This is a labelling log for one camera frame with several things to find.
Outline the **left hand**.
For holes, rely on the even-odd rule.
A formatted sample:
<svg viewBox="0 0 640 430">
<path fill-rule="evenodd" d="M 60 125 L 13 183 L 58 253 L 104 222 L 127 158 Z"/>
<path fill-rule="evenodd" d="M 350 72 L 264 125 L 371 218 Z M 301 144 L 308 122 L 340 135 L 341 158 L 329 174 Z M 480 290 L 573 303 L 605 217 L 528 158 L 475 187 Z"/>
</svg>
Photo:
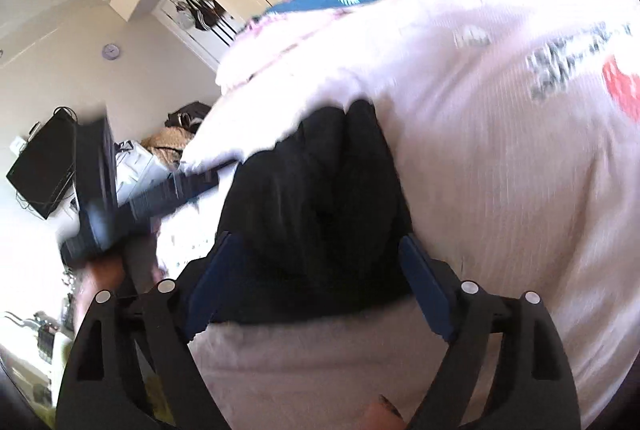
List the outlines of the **left hand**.
<svg viewBox="0 0 640 430">
<path fill-rule="evenodd" d="M 124 263 L 117 254 L 107 254 L 106 257 L 89 262 L 81 270 L 75 291 L 75 332 L 78 332 L 96 294 L 102 290 L 116 290 L 124 278 Z"/>
</svg>

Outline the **right hand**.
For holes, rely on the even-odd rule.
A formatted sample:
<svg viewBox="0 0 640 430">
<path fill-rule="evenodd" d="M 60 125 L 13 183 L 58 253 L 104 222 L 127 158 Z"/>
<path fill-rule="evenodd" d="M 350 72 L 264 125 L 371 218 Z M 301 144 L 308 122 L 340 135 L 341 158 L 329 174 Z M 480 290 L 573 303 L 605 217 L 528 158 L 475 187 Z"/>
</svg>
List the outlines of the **right hand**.
<svg viewBox="0 0 640 430">
<path fill-rule="evenodd" d="M 384 395 L 380 395 L 364 410 L 358 429 L 404 430 L 406 425 L 396 406 Z"/>
</svg>

